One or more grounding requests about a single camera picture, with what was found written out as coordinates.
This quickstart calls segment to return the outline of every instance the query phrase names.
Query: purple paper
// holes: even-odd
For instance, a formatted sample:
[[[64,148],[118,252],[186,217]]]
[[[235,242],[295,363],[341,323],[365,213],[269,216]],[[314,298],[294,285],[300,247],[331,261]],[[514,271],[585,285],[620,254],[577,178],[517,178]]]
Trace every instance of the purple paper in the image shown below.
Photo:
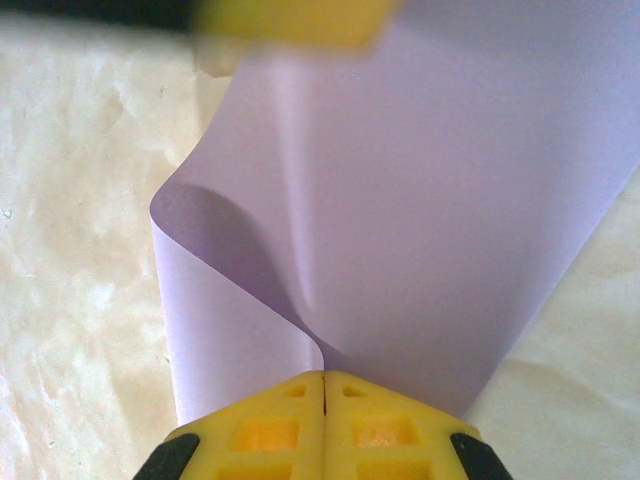
[[[255,53],[151,205],[179,422],[309,369],[463,414],[638,164],[640,4]]]

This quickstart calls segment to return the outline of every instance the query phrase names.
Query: black rubber tip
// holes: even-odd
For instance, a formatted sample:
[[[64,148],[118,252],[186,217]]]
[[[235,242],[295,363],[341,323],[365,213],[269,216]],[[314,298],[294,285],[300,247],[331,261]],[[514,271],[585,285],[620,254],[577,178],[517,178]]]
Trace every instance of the black rubber tip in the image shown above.
[[[451,435],[451,443],[458,454],[469,480],[513,480],[493,449],[466,433]]]
[[[199,443],[195,433],[185,433],[159,445],[133,480],[180,480]]]

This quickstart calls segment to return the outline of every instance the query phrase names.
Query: beige background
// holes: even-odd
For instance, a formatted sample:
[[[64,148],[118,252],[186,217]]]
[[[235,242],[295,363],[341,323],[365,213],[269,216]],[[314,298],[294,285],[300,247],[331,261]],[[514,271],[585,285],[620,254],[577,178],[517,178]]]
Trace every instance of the beige background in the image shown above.
[[[0,27],[0,478],[131,478],[175,425],[148,205],[228,80]],[[640,478],[639,235],[637,173],[470,412],[516,478]]]

